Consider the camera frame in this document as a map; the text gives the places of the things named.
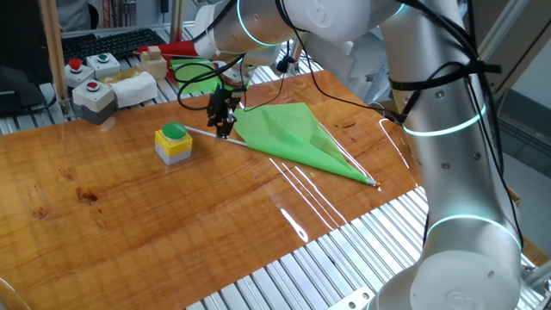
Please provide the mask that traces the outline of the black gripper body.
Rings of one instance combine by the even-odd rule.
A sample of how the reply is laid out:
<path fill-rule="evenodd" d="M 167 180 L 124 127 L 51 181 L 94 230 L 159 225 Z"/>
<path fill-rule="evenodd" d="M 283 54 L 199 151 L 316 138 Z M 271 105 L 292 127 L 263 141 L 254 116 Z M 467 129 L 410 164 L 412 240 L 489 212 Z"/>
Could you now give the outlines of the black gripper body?
<path fill-rule="evenodd" d="M 208 118 L 212 121 L 234 121 L 233 113 L 240 100 L 241 95 L 235 95 L 230 90 L 216 90 L 209 98 Z"/>

